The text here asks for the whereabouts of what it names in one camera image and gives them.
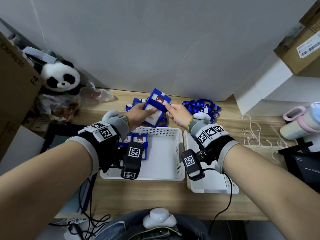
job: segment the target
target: panda eye patch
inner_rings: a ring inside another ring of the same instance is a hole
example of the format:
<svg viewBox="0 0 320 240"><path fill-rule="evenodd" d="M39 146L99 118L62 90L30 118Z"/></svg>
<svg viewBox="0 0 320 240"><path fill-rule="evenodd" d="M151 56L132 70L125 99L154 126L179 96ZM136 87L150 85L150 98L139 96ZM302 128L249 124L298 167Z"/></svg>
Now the panda eye patch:
<svg viewBox="0 0 320 240"><path fill-rule="evenodd" d="M74 84L75 81L76 81L75 77L73 75L70 75L70 74L64 74L63 75L63 79L65 81L67 81L68 83L70 83L70 84Z"/></svg>
<svg viewBox="0 0 320 240"><path fill-rule="evenodd" d="M47 85L48 85L50 88L57 88L57 84L58 84L58 81L57 81L53 76L51 76L51 77L47 80Z"/></svg>

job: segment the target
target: person's left hand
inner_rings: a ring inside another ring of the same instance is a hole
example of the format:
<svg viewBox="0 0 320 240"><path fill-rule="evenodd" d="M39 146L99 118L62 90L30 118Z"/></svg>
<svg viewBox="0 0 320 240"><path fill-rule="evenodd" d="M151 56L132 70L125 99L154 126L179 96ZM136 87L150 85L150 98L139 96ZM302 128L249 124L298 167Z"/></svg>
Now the person's left hand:
<svg viewBox="0 0 320 240"><path fill-rule="evenodd" d="M146 102L136 104L128 112L124 113L124 116L127 118L130 131L139 126L146 126L143 122L148 116L153 115L157 111L156 108L143 110L145 104Z"/></svg>

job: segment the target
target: red label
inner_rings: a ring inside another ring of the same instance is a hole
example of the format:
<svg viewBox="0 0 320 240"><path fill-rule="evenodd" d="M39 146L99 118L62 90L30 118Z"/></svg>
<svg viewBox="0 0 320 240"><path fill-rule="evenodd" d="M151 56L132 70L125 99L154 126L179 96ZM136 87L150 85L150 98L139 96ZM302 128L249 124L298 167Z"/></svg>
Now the red label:
<svg viewBox="0 0 320 240"><path fill-rule="evenodd" d="M162 104L164 102L164 99L162 97L156 97L155 99L158 103Z"/></svg>

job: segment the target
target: hand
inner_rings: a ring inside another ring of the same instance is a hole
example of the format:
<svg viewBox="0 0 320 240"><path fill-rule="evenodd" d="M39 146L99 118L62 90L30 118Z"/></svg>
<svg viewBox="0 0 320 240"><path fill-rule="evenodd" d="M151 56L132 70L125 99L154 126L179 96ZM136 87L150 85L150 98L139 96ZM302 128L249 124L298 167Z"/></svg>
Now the hand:
<svg viewBox="0 0 320 240"><path fill-rule="evenodd" d="M148 116L153 115L157 111L156 108L143 110L145 104L146 102L136 104L128 112L124 113L124 116L126 116L127 118L130 131L136 129L139 126L146 126L142 123Z"/></svg>
<svg viewBox="0 0 320 240"><path fill-rule="evenodd" d="M184 129L188 129L190 121L193 119L192 114L182 104L165 104L166 109L169 112L169 117L178 126Z"/></svg>

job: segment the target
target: person's right hand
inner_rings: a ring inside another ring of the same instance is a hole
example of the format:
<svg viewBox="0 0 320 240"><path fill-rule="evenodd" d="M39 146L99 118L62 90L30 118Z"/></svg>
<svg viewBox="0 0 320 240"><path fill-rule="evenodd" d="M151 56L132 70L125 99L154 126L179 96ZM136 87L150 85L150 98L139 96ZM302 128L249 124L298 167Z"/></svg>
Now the person's right hand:
<svg viewBox="0 0 320 240"><path fill-rule="evenodd" d="M182 104L165 104L166 109L169 112L169 117L178 126L184 129L188 129L190 121L193 119L192 114Z"/></svg>

